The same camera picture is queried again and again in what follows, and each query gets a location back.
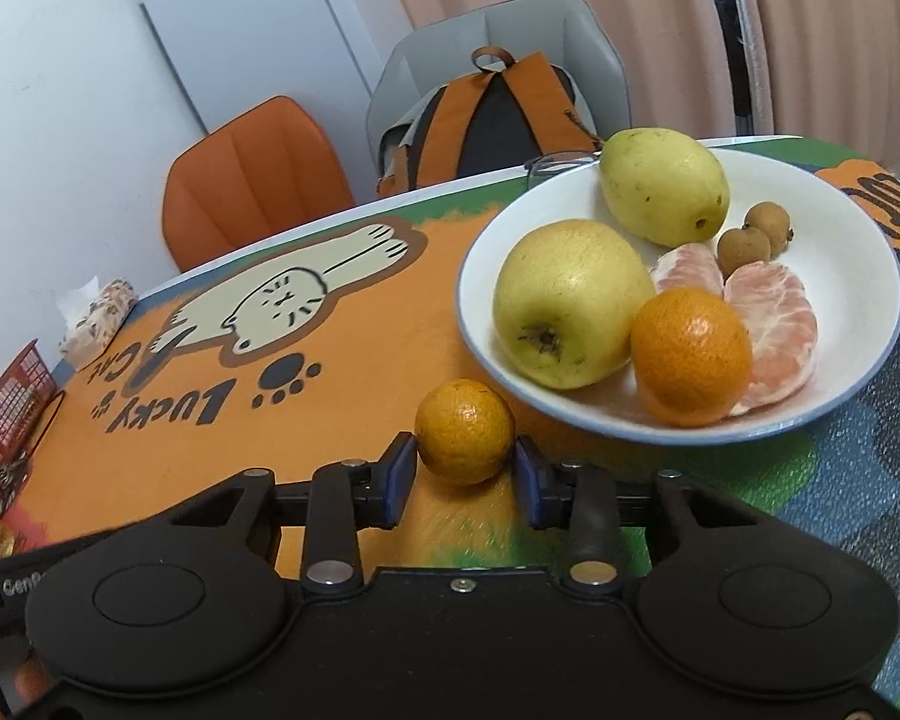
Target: gray chair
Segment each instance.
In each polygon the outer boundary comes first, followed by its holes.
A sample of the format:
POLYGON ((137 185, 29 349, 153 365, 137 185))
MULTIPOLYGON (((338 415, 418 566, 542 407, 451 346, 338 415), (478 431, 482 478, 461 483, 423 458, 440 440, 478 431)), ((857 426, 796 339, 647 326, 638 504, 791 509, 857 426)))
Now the gray chair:
POLYGON ((429 91, 472 73, 470 54, 480 46, 504 47, 516 59, 543 52, 580 89, 601 138, 631 125, 623 62, 584 0, 498 2, 417 29, 397 44, 367 111, 381 175, 399 141, 383 143, 386 129, 429 91))

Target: red plastic basket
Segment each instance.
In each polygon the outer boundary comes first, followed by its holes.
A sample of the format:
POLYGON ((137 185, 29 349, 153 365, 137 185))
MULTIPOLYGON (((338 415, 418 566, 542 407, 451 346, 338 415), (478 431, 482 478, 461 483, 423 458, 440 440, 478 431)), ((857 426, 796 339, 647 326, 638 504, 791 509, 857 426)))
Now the red plastic basket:
POLYGON ((0 464, 13 460, 56 384, 31 341, 0 377, 0 464))

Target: black paw print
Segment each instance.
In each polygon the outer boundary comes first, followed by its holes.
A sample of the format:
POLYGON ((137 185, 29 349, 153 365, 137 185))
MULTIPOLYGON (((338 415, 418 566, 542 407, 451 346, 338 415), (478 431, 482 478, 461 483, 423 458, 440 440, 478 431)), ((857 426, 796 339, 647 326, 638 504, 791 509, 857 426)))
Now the black paw print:
MULTIPOLYGON (((306 359, 302 354, 296 352, 288 354, 286 357, 279 357, 264 368, 260 378, 257 379, 257 385, 260 386, 260 389, 272 390, 271 403, 274 403, 274 405, 281 403, 288 393, 295 395, 303 391, 303 379, 296 377, 303 370, 303 365, 305 364, 306 359)), ((316 378, 322 370, 323 365, 319 362, 311 362, 307 366, 303 378, 316 378)), ((261 392, 261 394, 255 396, 250 405, 255 409, 259 409, 264 405, 263 393, 261 392)))
POLYGON ((93 419, 100 419, 107 411, 110 409, 110 404, 113 402, 113 396, 117 394, 115 389, 111 389, 106 395, 103 396, 101 402, 96 406, 93 406, 93 410, 91 410, 90 415, 93 419))

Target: screw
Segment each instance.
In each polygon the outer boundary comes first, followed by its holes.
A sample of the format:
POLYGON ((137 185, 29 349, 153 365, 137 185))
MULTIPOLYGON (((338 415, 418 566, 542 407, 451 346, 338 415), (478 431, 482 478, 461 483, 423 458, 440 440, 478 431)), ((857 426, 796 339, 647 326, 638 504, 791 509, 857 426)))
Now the screw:
POLYGON ((307 569, 307 579, 317 584, 343 584, 353 576, 353 566, 342 560, 321 560, 307 569))
POLYGON ((477 583, 466 577, 458 577, 450 581, 450 589, 454 592, 473 592, 477 589, 477 583))
POLYGON ((617 578, 617 569, 602 560, 584 560, 570 566, 570 579, 578 584, 600 586, 617 578))

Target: backpack handle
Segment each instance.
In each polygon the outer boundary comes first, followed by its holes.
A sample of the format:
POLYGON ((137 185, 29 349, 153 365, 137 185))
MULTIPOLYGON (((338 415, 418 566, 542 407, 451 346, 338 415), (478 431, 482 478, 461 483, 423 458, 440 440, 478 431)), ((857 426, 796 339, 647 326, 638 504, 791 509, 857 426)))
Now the backpack handle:
POLYGON ((511 68, 516 64, 514 55, 512 55, 508 50, 501 49, 501 47, 499 46, 480 46, 477 50, 474 50, 474 52, 471 53, 470 61, 473 62, 473 66, 481 73, 495 72, 488 68, 481 67, 477 64, 477 60, 484 56, 492 56, 498 62, 503 62, 504 66, 507 68, 511 68))

